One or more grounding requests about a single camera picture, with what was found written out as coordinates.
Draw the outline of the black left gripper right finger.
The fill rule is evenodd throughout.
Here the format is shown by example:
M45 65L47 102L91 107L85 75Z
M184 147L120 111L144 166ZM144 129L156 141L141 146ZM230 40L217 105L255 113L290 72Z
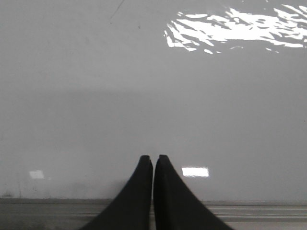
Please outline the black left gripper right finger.
M166 155L155 167L153 204L157 230L230 230L184 184Z

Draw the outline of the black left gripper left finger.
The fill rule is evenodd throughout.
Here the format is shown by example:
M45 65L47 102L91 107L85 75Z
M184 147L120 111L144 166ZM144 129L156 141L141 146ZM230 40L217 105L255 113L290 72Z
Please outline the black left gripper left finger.
M148 230L153 165L143 155L116 198L82 230Z

